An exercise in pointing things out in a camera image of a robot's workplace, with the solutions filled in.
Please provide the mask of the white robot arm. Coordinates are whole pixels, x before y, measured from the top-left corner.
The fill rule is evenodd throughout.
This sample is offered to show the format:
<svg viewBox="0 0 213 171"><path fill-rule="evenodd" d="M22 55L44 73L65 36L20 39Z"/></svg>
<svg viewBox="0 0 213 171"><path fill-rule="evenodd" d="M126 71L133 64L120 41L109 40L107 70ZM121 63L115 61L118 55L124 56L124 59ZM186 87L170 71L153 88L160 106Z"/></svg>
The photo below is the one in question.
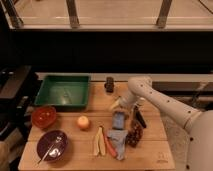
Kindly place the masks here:
<svg viewBox="0 0 213 171"><path fill-rule="evenodd" d="M152 88L150 77L131 77L127 91L111 106L130 108L145 98L189 135L185 171L213 171L213 110L201 111Z"/></svg>

